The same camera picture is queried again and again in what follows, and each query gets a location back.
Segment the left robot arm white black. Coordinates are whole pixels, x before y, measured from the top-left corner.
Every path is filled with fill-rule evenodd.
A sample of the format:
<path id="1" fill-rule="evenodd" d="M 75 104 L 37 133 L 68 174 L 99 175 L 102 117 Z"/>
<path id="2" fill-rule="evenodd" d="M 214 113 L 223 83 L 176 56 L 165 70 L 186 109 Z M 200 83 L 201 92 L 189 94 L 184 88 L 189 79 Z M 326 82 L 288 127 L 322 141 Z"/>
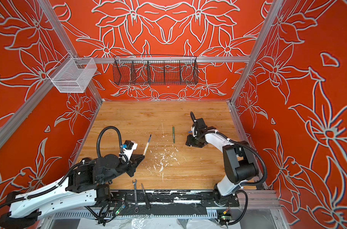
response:
<path id="1" fill-rule="evenodd" d="M 101 139 L 108 130 L 118 135 L 118 155 L 101 154 Z M 86 208 L 98 223 L 106 223 L 113 202 L 110 184 L 123 174 L 133 177 L 145 159 L 145 154 L 134 153 L 137 146 L 134 141 L 122 141 L 118 128 L 105 127 L 97 139 L 95 159 L 82 159 L 62 178 L 47 186 L 28 193 L 9 193 L 5 203 L 0 205 L 0 227 L 28 228 L 48 215 L 78 207 Z"/>

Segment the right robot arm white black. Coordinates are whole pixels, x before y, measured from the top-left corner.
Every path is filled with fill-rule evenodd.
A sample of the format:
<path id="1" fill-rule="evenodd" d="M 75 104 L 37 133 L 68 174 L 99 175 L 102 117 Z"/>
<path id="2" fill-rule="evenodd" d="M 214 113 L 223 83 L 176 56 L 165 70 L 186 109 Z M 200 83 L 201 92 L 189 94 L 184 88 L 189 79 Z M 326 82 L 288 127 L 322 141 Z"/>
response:
<path id="1" fill-rule="evenodd" d="M 204 119 L 196 118 L 193 112 L 190 117 L 193 125 L 186 145 L 203 148 L 211 144 L 223 154 L 225 176 L 213 190 L 217 205 L 226 205 L 245 186 L 262 185 L 266 181 L 268 171 L 265 162 L 247 141 L 230 139 L 215 127 L 207 126 Z"/>

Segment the beige pen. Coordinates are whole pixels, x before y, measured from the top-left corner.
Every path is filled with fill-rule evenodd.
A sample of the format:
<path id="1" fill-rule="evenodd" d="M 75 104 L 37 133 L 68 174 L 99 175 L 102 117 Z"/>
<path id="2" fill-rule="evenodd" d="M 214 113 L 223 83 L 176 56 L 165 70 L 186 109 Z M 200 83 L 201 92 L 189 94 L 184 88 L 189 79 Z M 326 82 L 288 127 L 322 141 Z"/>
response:
<path id="1" fill-rule="evenodd" d="M 147 153 L 147 150 L 148 150 L 148 147 L 149 147 L 151 138 L 152 138 L 152 134 L 150 134 L 150 136 L 149 136 L 149 138 L 148 138 L 148 141 L 147 141 L 147 144 L 146 144 L 146 146 L 145 146 L 144 153 L 143 153 L 144 156 L 145 156 L 146 153 Z"/>

